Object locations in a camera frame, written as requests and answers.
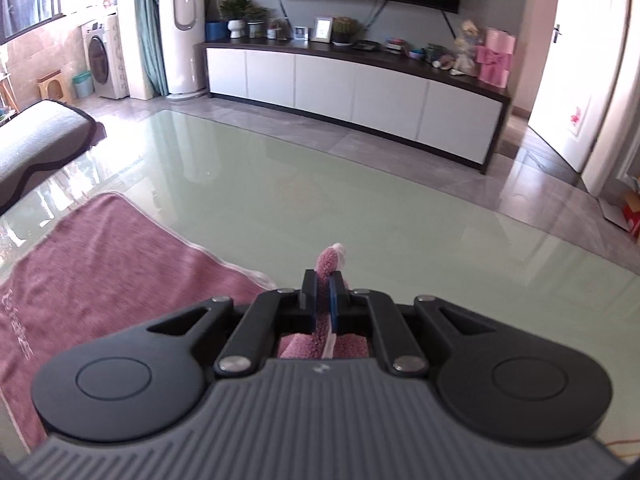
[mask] potted plant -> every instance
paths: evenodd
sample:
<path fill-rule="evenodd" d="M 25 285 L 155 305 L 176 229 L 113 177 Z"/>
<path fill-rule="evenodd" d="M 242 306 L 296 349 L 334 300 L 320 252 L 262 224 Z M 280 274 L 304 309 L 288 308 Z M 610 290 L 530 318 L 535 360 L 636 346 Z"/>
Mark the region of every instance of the potted plant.
<path fill-rule="evenodd" d="M 264 20 L 267 19 L 269 9 L 257 5 L 250 5 L 246 10 L 246 20 L 249 25 L 249 38 L 264 37 Z"/>
<path fill-rule="evenodd" d="M 332 42 L 337 46 L 351 46 L 358 31 L 358 22 L 353 18 L 340 16 L 334 18 Z"/>
<path fill-rule="evenodd" d="M 232 38 L 244 36 L 244 17 L 251 4 L 251 0 L 224 0 L 220 4 L 220 16 L 229 22 L 227 27 Z"/>

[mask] circular cap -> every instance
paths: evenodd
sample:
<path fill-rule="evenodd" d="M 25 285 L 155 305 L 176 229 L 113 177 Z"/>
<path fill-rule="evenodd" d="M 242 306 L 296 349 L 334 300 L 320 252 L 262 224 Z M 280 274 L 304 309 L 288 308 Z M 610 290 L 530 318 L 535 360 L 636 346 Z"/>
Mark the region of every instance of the circular cap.
<path fill-rule="evenodd" d="M 494 368 L 494 384 L 510 397 L 545 400 L 558 396 L 566 386 L 562 368 L 530 357 L 513 358 Z"/>
<path fill-rule="evenodd" d="M 415 374 L 424 370 L 426 365 L 427 363 L 423 358 L 415 355 L 403 355 L 394 361 L 394 368 L 407 374 Z"/>
<path fill-rule="evenodd" d="M 223 372 L 244 372 L 251 367 L 251 361 L 241 355 L 229 355 L 220 359 L 218 366 Z"/>
<path fill-rule="evenodd" d="M 144 391 L 151 382 L 147 365 L 128 357 L 98 359 L 85 365 L 76 377 L 78 388 L 97 400 L 123 400 Z"/>

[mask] gray wall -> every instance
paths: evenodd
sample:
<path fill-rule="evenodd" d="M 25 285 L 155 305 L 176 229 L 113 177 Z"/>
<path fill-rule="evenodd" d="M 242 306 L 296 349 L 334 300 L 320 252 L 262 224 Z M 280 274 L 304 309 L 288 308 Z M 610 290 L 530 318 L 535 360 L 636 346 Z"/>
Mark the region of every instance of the gray wall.
<path fill-rule="evenodd" d="M 281 16 L 278 0 L 255 0 Z M 361 23 L 367 20 L 375 0 L 283 0 L 292 25 L 313 26 L 315 16 L 350 16 Z M 471 18 L 483 27 L 495 27 L 518 35 L 525 0 L 461 0 L 459 15 L 450 14 L 457 30 L 462 19 Z M 215 2 L 208 12 L 215 16 Z M 415 46 L 439 43 L 453 46 L 453 38 L 439 10 L 389 2 L 369 31 L 367 39 L 384 41 L 389 36 L 403 38 Z"/>

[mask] small photo frame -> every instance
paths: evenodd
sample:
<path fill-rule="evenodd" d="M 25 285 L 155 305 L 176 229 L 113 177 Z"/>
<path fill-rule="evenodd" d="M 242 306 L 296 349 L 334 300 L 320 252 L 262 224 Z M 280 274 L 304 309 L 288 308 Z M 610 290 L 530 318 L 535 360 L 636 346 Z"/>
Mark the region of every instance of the small photo frame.
<path fill-rule="evenodd" d="M 309 28 L 308 27 L 293 27 L 293 39 L 309 41 Z"/>
<path fill-rule="evenodd" d="M 309 38 L 311 41 L 321 41 L 322 43 L 331 43 L 331 29 L 334 26 L 333 18 L 324 18 L 319 16 L 316 18 L 316 26 L 314 32 Z"/>

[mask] teal curtain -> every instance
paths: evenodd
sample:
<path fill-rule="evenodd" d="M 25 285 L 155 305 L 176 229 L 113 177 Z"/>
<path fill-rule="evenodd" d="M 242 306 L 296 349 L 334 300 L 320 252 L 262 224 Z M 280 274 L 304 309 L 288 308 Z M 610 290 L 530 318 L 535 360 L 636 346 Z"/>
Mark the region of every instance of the teal curtain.
<path fill-rule="evenodd" d="M 158 95 L 169 95 L 160 41 L 158 0 L 136 0 L 136 18 L 146 75 Z"/>

